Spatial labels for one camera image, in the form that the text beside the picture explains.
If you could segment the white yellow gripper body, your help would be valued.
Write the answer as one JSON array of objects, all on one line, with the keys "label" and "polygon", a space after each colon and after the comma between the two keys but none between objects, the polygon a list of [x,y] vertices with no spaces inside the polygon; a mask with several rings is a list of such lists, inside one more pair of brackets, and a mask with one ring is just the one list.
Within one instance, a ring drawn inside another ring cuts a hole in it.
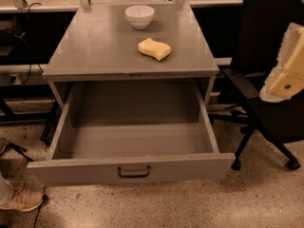
[{"label": "white yellow gripper body", "polygon": [[304,89],[304,27],[291,23],[281,43],[277,64],[259,91],[264,102],[290,100]]}]

